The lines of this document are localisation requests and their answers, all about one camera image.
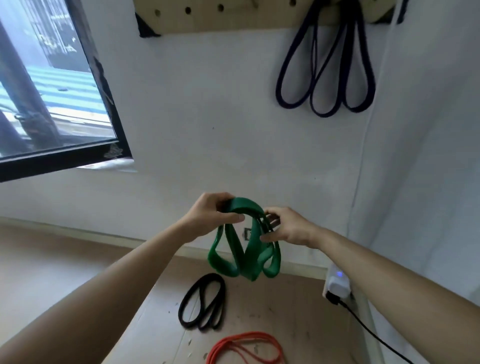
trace forearm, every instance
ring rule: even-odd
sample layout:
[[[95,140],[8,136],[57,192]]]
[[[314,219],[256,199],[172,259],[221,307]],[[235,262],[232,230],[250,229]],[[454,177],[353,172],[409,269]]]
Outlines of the forearm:
[[[478,306],[332,231],[318,228],[310,245],[342,269],[430,363],[478,360]]]
[[[143,243],[4,344],[0,363],[101,363],[187,240],[176,224]]]

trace red resistance band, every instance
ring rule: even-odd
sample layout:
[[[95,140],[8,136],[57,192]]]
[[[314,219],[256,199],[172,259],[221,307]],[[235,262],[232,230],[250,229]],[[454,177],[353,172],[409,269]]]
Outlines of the red resistance band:
[[[246,349],[241,344],[241,341],[268,342],[269,344],[271,344],[271,345],[273,345],[277,348],[278,355],[274,359],[260,358],[259,356],[252,353],[250,350]],[[213,346],[213,348],[208,353],[206,364],[215,364],[216,361],[217,361],[217,358],[221,354],[221,352],[228,351],[228,350],[232,350],[232,351],[236,352],[238,355],[240,355],[241,358],[243,359],[243,361],[246,364],[249,364],[249,363],[247,362],[247,359],[245,358],[243,353],[247,353],[253,359],[255,359],[256,361],[258,361],[260,363],[263,363],[263,364],[285,363],[285,358],[283,356],[282,347],[280,346],[278,341],[272,335],[269,335],[266,332],[261,332],[261,331],[250,331],[250,332],[244,332],[243,334],[227,336],[226,338],[223,338],[222,340],[220,340],[218,343],[216,343]]]

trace window frame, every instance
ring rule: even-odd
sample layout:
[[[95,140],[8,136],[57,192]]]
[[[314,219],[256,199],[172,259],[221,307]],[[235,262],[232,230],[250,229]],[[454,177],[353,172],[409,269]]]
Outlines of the window frame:
[[[0,182],[33,177],[117,158],[132,158],[120,117],[113,101],[102,64],[91,37],[86,16],[78,0],[65,0],[70,18],[107,110],[116,138],[92,141],[55,149],[0,157]]]

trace left arm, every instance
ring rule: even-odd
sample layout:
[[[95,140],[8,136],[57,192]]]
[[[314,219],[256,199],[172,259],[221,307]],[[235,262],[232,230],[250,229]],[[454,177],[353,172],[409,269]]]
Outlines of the left arm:
[[[203,194],[177,223],[74,290],[0,348],[1,364],[100,364],[185,243],[244,220],[218,212],[228,193]]]

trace white charger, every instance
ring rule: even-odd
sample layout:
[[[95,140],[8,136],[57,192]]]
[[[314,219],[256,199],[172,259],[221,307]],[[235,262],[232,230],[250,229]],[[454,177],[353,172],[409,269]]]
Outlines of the white charger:
[[[322,296],[326,298],[327,292],[330,292],[339,298],[347,298],[351,292],[350,280],[334,263],[328,268]]]

